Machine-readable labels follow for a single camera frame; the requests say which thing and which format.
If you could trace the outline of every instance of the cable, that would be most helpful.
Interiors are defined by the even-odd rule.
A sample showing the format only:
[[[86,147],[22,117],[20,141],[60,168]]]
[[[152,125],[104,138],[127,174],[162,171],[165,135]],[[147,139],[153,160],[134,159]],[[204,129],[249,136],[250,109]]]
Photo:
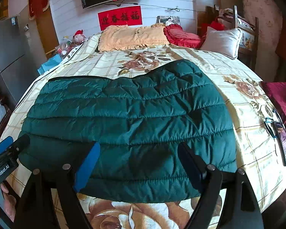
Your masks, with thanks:
[[[168,11],[177,11],[177,12],[180,12],[181,10],[184,11],[184,10],[190,10],[190,11],[195,11],[197,12],[197,10],[193,10],[193,9],[185,9],[185,8],[178,8],[178,6],[176,6],[175,8],[171,8],[171,7],[162,7],[162,6],[157,6],[157,5],[147,5],[147,4],[140,4],[140,3],[127,3],[127,2],[124,2],[125,0],[121,1],[120,3],[113,3],[113,4],[107,4],[107,3],[104,3],[105,5],[109,6],[109,5],[116,5],[118,7],[120,7],[122,4],[133,4],[133,5],[142,5],[142,6],[151,6],[151,7],[159,7],[159,8],[165,8],[167,9]]]
[[[104,3],[105,5],[109,6],[109,5],[116,5],[117,7],[120,7],[122,5],[122,3],[124,2],[125,0],[121,1],[120,4],[107,4],[107,3]]]

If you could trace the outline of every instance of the refrigerator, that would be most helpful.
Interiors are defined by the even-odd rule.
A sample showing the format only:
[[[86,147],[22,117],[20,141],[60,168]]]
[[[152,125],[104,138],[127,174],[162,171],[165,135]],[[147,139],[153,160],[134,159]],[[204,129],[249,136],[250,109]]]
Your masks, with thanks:
[[[0,19],[0,92],[14,109],[21,97],[38,77],[23,29],[17,17]]]

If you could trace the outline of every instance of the ruffled pillowcase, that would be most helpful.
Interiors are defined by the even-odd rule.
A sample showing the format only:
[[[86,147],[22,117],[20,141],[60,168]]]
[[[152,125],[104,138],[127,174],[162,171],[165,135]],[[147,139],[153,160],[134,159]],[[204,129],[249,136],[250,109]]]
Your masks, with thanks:
[[[241,39],[242,32],[238,28],[217,31],[208,27],[206,40],[200,50],[218,52],[231,59],[236,59]]]
[[[99,51],[135,50],[146,46],[169,44],[164,33],[163,23],[148,27],[131,28],[124,26],[109,26],[101,34],[98,44]]]
[[[171,24],[163,29],[163,32],[169,43],[199,49],[203,43],[201,38],[194,33],[186,33],[182,27],[176,24]]]

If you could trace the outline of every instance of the bedsheet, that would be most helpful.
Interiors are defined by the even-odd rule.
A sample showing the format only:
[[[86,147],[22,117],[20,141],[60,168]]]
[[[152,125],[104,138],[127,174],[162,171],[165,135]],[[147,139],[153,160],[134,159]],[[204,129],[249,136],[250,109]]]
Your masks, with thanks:
[[[67,62],[46,72],[32,83],[11,115],[2,139],[17,139],[24,118],[41,88],[59,76],[93,75],[115,79],[134,77],[178,59],[194,62],[216,85],[232,117],[237,142],[237,165],[245,169],[261,211],[286,188],[286,167],[282,164],[278,142],[264,127],[265,117],[274,117],[273,105],[261,89],[261,79],[238,60],[219,53],[198,51],[174,45],[151,46],[141,50],[96,52],[99,35],[92,36]],[[31,172],[23,165],[8,177],[16,193],[22,194]],[[56,190],[53,202],[61,228],[67,228]],[[216,228],[224,202],[220,192],[209,228]],[[184,228],[199,198],[185,201],[133,204],[102,200],[78,194],[93,228]]]

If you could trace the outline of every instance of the screw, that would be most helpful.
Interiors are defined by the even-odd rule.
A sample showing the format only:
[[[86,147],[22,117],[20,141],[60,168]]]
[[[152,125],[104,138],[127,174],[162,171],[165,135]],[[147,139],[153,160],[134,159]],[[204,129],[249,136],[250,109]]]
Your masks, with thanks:
[[[64,164],[63,165],[63,169],[64,170],[68,170],[68,169],[70,169],[71,168],[71,164]]]
[[[212,164],[208,164],[206,167],[208,168],[208,170],[211,170],[211,171],[215,170],[215,166]]]
[[[38,175],[40,173],[40,169],[34,169],[33,170],[33,175]]]
[[[245,171],[244,171],[243,169],[238,169],[237,171],[238,171],[239,174],[241,174],[241,175],[244,175],[244,174],[245,174]]]

